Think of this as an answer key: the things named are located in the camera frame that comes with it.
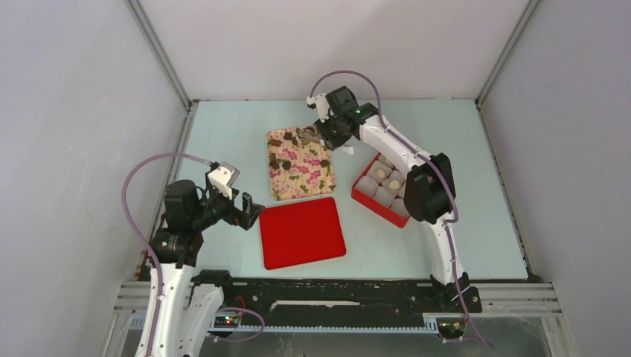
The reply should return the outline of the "floral tray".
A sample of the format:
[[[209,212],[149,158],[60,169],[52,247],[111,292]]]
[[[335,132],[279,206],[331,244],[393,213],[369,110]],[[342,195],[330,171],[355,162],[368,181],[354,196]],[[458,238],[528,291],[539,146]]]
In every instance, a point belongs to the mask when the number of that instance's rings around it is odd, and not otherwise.
[[[330,151],[320,144],[302,144],[298,127],[268,132],[268,166],[276,202],[329,195],[336,190]]]

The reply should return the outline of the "metal tongs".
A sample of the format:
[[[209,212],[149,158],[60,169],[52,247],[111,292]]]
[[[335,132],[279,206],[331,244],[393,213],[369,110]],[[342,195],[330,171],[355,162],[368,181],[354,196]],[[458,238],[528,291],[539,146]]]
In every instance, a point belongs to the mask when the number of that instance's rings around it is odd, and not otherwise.
[[[295,130],[295,136],[302,144],[320,144],[329,151],[341,150],[347,155],[355,153],[354,147],[347,144],[350,135],[334,133],[328,130],[321,132],[314,126],[304,126]]]

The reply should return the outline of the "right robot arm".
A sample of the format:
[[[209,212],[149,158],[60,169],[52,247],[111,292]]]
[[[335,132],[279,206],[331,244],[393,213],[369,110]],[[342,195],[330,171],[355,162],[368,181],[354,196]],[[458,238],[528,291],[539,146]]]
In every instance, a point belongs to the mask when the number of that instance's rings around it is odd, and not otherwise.
[[[328,149],[338,149],[355,138],[384,155],[405,176],[404,205],[409,216],[427,231],[431,277],[441,284],[434,288],[432,299],[437,308],[453,310],[463,300],[456,284],[465,270],[454,241],[453,225],[459,220],[459,211],[449,157],[433,155],[413,144],[387,121],[379,105],[359,103],[346,86],[327,94],[311,94],[306,103],[318,113],[314,125]]]

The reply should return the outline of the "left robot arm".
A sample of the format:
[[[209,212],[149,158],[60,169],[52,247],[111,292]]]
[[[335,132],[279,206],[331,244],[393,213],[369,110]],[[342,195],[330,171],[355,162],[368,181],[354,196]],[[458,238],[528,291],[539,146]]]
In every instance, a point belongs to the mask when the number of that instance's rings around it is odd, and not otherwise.
[[[169,184],[165,212],[150,243],[150,301],[137,356],[197,356],[219,309],[234,303],[226,270],[195,274],[202,232],[218,222],[247,231],[265,207],[242,194],[243,206],[217,189],[201,190],[191,180]]]

